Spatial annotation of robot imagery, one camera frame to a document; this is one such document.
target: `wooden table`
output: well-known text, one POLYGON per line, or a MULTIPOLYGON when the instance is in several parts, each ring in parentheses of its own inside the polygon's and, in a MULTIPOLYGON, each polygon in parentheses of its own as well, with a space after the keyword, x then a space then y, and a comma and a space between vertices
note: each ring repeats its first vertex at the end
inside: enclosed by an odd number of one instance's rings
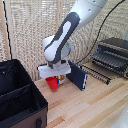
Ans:
POLYGON ((68 79, 51 91, 44 79, 35 84, 49 103, 47 128, 110 128, 128 102, 128 79, 109 85, 88 76, 84 91, 68 79))

